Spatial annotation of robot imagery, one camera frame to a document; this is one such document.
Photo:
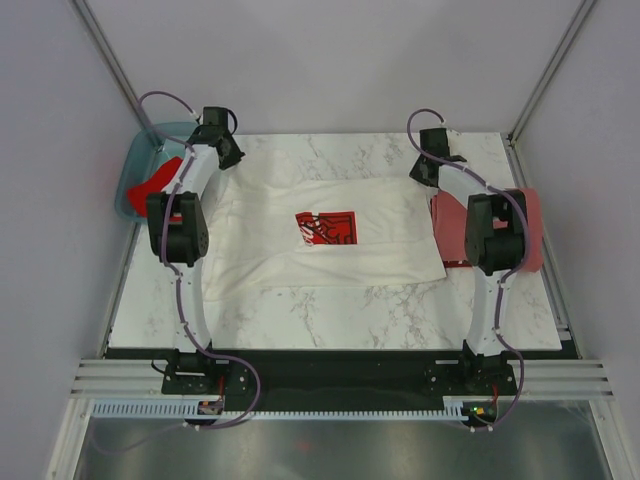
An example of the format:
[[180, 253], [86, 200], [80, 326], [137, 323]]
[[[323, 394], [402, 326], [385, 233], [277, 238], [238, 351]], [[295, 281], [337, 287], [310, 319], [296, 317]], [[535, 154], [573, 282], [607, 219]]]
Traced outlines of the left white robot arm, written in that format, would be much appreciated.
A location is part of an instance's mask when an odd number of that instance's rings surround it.
[[253, 371], [245, 360], [211, 350], [202, 291], [202, 268], [209, 249], [209, 232], [201, 196], [209, 180], [236, 166], [244, 157], [236, 140], [235, 113], [209, 106], [196, 117], [190, 136], [183, 140], [156, 129], [166, 140], [184, 147], [184, 156], [169, 161], [154, 174], [162, 183], [145, 197], [146, 220], [152, 253], [168, 270], [174, 293], [176, 346], [184, 353], [197, 352], [207, 360], [237, 363]]

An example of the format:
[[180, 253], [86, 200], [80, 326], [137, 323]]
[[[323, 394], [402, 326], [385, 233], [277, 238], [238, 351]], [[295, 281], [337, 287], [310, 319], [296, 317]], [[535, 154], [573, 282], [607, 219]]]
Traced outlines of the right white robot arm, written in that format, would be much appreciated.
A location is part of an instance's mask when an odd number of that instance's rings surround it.
[[525, 196], [492, 186], [464, 158], [452, 156], [444, 127], [423, 129], [410, 142], [420, 153], [410, 177], [466, 207], [464, 249], [475, 291], [469, 332], [451, 373], [465, 391], [481, 393], [511, 374], [500, 323], [512, 281], [529, 254]]

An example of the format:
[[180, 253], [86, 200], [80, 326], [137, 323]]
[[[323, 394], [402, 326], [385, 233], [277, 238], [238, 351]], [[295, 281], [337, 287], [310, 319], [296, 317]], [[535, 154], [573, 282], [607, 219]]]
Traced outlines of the white t shirt red print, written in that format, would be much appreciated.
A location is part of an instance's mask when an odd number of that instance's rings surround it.
[[284, 157], [223, 173], [204, 206], [208, 302], [247, 289], [373, 287], [446, 276], [425, 187], [410, 178], [308, 180]]

